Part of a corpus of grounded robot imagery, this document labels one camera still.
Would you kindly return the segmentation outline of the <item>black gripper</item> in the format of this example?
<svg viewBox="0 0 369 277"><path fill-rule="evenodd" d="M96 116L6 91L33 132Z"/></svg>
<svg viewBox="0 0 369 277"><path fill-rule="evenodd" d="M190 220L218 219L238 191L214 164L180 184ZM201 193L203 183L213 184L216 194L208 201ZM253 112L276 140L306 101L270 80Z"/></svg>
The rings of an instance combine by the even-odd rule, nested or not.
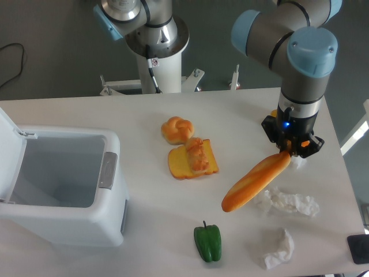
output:
<svg viewBox="0 0 369 277"><path fill-rule="evenodd" d="M321 150L325 141L314 135L317 115L307 118L292 116L292 109L277 109L277 117L268 115L261 123L268 139L275 143L280 152L307 158Z"/></svg>

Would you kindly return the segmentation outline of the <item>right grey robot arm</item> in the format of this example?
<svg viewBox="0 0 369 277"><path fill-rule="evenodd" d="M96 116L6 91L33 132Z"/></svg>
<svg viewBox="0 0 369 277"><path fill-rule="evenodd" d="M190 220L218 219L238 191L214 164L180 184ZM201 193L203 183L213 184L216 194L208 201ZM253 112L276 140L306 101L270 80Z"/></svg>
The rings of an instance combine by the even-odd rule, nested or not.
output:
<svg viewBox="0 0 369 277"><path fill-rule="evenodd" d="M246 10L231 31L232 45L282 79L276 116L262 127L268 139L293 156L322 148L314 134L322 98L336 64L338 41L323 28L342 1L277 1L271 13Z"/></svg>

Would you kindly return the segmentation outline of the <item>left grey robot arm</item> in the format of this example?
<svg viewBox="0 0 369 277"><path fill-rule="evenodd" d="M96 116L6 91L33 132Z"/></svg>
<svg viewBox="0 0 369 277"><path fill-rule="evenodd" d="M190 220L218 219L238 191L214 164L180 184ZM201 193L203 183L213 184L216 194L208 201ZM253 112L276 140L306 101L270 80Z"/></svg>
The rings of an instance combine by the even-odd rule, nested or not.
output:
<svg viewBox="0 0 369 277"><path fill-rule="evenodd" d="M204 71L182 75L182 52L190 33L186 23L172 13L172 1L100 1L94 15L112 40L125 40L135 55L138 81L103 82L113 90L140 88L143 94L194 92Z"/></svg>

